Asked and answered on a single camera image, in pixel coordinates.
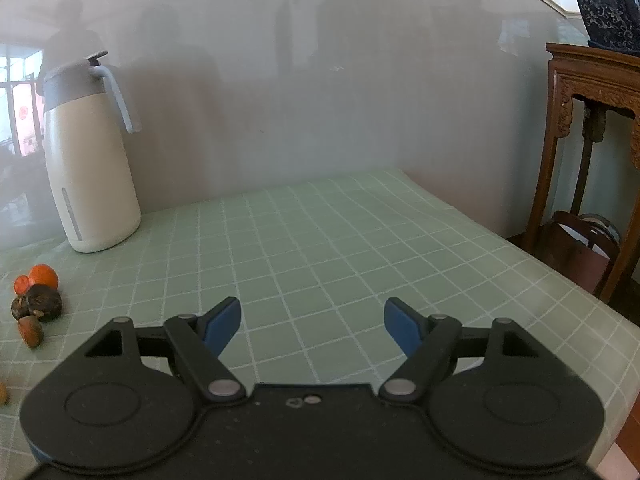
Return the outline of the dark wrinkled fruit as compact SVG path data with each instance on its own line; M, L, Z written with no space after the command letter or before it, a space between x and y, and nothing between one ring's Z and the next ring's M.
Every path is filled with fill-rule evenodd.
M29 313L40 322L53 321L62 315L63 305L60 293L48 285L35 284L25 295Z
M28 301L25 296L18 295L12 300L11 314L17 321L30 315Z

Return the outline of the brown egg-shaped fruit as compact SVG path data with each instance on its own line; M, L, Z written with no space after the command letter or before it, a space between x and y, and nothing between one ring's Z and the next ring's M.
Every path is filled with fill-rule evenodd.
M35 316L23 316L17 321L16 326L28 348L35 349L43 342L43 330Z

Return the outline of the orange tangerine near jug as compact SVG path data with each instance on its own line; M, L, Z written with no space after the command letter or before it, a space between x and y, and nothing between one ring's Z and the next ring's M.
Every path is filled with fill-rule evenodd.
M58 284L60 284L58 274L53 268L45 263L35 264L29 270L27 276L29 279L29 284L31 284L32 286L44 285L52 289L58 289Z

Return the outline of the brown bag under table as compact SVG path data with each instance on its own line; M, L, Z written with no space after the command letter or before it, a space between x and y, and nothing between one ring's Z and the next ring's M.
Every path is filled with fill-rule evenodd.
M620 254L620 232L600 214L558 210L544 227L541 260L586 292L597 295Z

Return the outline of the white grey thermos jug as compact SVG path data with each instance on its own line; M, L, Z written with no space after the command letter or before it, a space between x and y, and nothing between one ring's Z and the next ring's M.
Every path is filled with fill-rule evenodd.
M122 134L141 130L104 51L43 79L44 159L70 246L92 254L137 231L141 209Z

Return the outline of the tan nut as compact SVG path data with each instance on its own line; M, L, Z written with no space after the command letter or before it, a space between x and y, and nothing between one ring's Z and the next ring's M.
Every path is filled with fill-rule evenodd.
M0 405L6 405L9 402L9 391L5 384L0 384Z

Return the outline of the carved wooden side table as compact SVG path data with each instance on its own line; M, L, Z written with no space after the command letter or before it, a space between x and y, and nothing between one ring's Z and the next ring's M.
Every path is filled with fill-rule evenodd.
M570 212L578 214L584 198L593 145L603 140L606 112L632 120L631 162L639 166L639 59L630 54L574 44L546 44L548 64L547 119L539 176L522 248L534 251L546 211L558 141L570 134L574 102L584 103L582 158Z

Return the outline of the dark blue plant pot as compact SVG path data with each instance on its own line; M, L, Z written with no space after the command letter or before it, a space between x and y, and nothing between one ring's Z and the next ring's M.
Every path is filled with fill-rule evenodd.
M577 0L590 47L639 56L639 0Z

